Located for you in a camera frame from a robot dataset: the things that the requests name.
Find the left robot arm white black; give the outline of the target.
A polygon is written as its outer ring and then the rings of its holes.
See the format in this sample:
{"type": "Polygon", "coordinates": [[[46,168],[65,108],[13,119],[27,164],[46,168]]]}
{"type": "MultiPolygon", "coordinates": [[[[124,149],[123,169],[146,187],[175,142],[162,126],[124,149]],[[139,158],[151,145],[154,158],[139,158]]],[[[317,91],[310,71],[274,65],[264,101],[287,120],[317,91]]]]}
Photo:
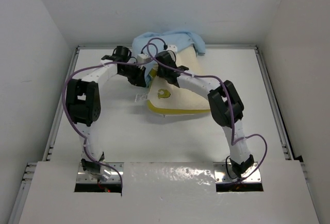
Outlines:
{"type": "Polygon", "coordinates": [[[92,132],[101,115],[100,91],[116,75],[126,77],[133,85],[145,87],[145,65],[149,60],[147,55],[133,56],[127,47],[117,46],[112,55],[104,55],[98,65],[87,67],[86,76],[75,78],[84,71],[80,69],[65,82],[62,101],[68,121],[79,135],[82,168],[98,182],[107,182],[117,172],[106,163],[98,137],[92,132]]]}

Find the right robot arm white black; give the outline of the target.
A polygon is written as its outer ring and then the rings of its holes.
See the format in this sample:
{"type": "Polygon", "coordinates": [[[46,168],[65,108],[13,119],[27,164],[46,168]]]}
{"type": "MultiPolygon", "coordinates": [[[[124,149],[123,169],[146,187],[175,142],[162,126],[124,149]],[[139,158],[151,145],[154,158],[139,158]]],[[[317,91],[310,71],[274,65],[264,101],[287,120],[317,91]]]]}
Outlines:
{"type": "Polygon", "coordinates": [[[243,131],[244,105],[234,84],[213,75],[196,75],[186,66],[177,66],[175,53],[170,50],[158,53],[155,61],[158,63],[157,76],[208,101],[213,120],[225,132],[232,170],[241,178],[254,164],[254,158],[243,131]]]}

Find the light blue pillowcase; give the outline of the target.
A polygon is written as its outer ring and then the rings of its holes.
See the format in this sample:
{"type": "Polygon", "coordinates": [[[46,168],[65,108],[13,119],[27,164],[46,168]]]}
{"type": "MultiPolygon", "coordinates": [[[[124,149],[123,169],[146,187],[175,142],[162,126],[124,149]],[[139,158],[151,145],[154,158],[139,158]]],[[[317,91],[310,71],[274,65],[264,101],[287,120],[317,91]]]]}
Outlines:
{"type": "MultiPolygon", "coordinates": [[[[133,39],[132,50],[133,56],[139,54],[157,55],[161,51],[165,51],[168,45],[175,45],[180,53],[186,48],[193,47],[197,56],[203,56],[206,52],[206,46],[203,39],[189,31],[168,31],[164,33],[146,32],[133,39]]],[[[137,87],[147,88],[150,86],[152,79],[157,75],[159,69],[164,69],[158,65],[159,60],[151,60],[147,64],[142,65],[144,72],[138,72],[129,82],[137,87]]]]}

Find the cream memory foam pillow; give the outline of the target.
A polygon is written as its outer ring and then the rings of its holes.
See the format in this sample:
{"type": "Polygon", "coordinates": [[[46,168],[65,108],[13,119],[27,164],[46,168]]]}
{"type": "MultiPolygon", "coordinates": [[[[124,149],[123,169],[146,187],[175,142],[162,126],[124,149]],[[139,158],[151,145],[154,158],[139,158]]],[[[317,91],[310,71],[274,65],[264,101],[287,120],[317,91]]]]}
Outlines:
{"type": "MultiPolygon", "coordinates": [[[[193,46],[178,52],[177,65],[187,66],[194,73],[204,73],[197,61],[193,46]]],[[[158,66],[154,63],[147,75],[150,77],[147,107],[162,115],[193,115],[210,112],[208,101],[192,91],[167,83],[157,75],[158,66]]]]}

